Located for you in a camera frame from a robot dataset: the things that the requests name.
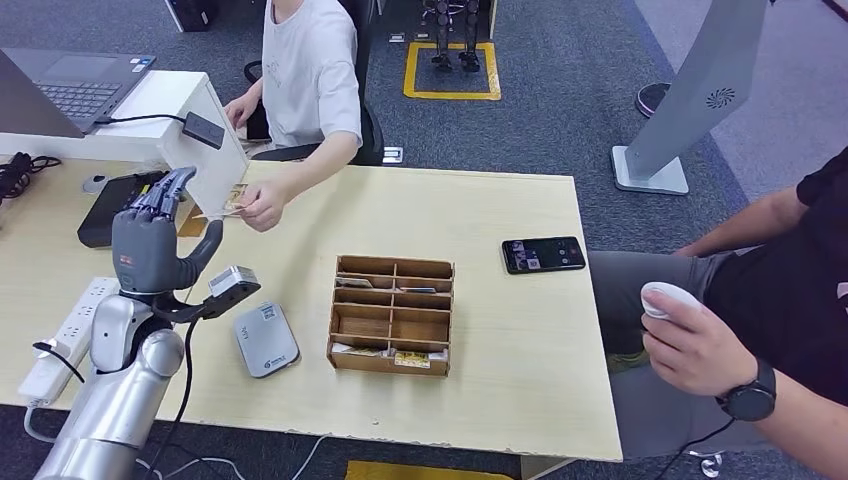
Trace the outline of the person's left hand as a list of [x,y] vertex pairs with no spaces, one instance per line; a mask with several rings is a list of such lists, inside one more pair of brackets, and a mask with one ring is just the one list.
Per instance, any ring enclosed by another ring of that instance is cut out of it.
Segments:
[[642,317],[644,349],[663,380],[690,394],[716,397],[757,378],[754,355],[707,307],[656,289],[643,298],[668,315]]
[[284,182],[252,183],[239,199],[238,214],[255,231],[266,232],[279,223],[290,200],[289,188]]

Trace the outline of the person's right hand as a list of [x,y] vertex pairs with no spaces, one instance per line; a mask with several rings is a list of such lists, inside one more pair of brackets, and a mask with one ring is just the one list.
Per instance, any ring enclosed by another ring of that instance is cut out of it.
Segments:
[[247,92],[224,106],[225,115],[235,129],[246,126],[247,121],[255,112],[260,99],[260,95]]

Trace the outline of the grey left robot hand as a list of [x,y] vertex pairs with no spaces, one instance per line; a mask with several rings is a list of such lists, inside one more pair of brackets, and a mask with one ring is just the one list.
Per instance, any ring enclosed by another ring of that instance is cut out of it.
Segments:
[[202,240],[186,257],[177,255],[174,223],[179,199],[195,176],[193,166],[167,173],[112,222],[112,258],[121,290],[156,295],[192,287],[223,240],[223,222],[208,224]]

